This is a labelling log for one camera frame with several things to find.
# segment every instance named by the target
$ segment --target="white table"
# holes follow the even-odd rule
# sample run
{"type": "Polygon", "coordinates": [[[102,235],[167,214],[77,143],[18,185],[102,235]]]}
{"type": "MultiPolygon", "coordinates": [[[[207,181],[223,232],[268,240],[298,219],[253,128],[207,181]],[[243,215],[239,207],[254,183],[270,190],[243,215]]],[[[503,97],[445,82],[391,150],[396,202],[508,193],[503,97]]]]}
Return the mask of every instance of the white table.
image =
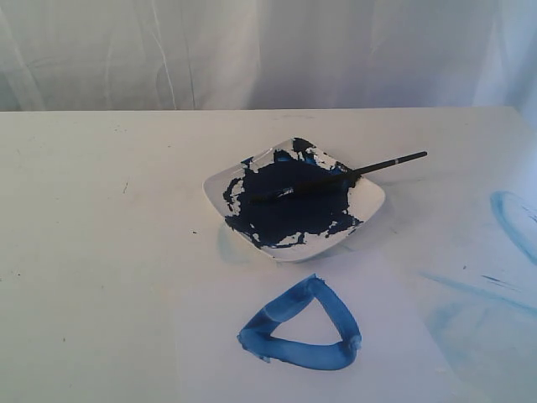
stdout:
{"type": "Polygon", "coordinates": [[[326,255],[380,250],[469,388],[537,395],[537,266],[489,202],[537,206],[537,137],[511,108],[0,113],[0,132],[2,402],[179,401],[170,295],[274,264],[201,183],[294,136],[354,167],[429,151],[368,176],[387,201],[326,255]]]}

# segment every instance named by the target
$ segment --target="white plate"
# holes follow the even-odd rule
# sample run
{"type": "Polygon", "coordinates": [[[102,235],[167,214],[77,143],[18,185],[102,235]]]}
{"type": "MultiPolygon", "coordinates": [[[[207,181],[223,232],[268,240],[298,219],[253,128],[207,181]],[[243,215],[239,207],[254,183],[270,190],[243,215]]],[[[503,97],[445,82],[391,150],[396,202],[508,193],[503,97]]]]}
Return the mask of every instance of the white plate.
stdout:
{"type": "Polygon", "coordinates": [[[298,261],[341,242],[382,206],[380,186],[361,178],[339,192],[251,205],[253,194],[350,170],[310,142],[289,139],[208,178],[203,189],[227,224],[281,261],[298,261]]]}

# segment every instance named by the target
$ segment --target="triangle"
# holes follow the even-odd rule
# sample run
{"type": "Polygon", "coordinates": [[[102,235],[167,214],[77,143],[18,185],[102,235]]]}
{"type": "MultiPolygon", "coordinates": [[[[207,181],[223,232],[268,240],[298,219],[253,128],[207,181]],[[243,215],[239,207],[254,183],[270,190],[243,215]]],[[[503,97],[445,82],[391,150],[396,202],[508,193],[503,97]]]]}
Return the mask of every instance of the triangle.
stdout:
{"type": "Polygon", "coordinates": [[[343,301],[316,275],[306,277],[265,305],[237,336],[242,348],[263,361],[278,359],[300,367],[336,370],[354,362],[362,335],[343,301]],[[274,338],[281,323],[298,315],[316,298],[341,336],[332,345],[315,345],[274,338]]]}

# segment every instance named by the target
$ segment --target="paintbrush handle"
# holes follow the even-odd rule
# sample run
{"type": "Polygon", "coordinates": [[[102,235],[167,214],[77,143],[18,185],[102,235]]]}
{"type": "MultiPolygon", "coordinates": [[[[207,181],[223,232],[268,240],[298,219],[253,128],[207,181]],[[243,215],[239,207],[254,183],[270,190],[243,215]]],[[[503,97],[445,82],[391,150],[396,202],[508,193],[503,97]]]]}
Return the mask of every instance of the paintbrush handle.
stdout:
{"type": "Polygon", "coordinates": [[[322,193],[333,188],[333,186],[331,185],[337,182],[344,180],[351,180],[353,182],[356,182],[361,175],[368,174],[369,172],[374,172],[375,170],[382,170],[384,168],[388,168],[389,166],[402,164],[411,160],[416,160],[418,158],[425,157],[426,155],[427,153],[425,151],[421,151],[420,153],[410,154],[404,157],[396,158],[394,160],[388,160],[384,162],[379,162],[377,164],[364,166],[363,168],[358,168],[357,170],[351,170],[342,174],[329,175],[314,181],[300,182],[294,186],[285,187],[276,191],[270,191],[262,195],[254,195],[250,199],[250,202],[253,204],[275,202],[282,197],[304,196],[309,194],[322,193]]]}

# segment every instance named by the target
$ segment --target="white backdrop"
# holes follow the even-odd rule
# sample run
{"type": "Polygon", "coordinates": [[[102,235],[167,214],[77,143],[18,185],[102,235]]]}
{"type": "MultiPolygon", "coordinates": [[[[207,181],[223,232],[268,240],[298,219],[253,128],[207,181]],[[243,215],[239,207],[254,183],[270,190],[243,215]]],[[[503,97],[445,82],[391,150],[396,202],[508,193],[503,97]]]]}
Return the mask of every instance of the white backdrop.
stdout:
{"type": "Polygon", "coordinates": [[[0,109],[514,105],[535,0],[0,0],[0,109]]]}

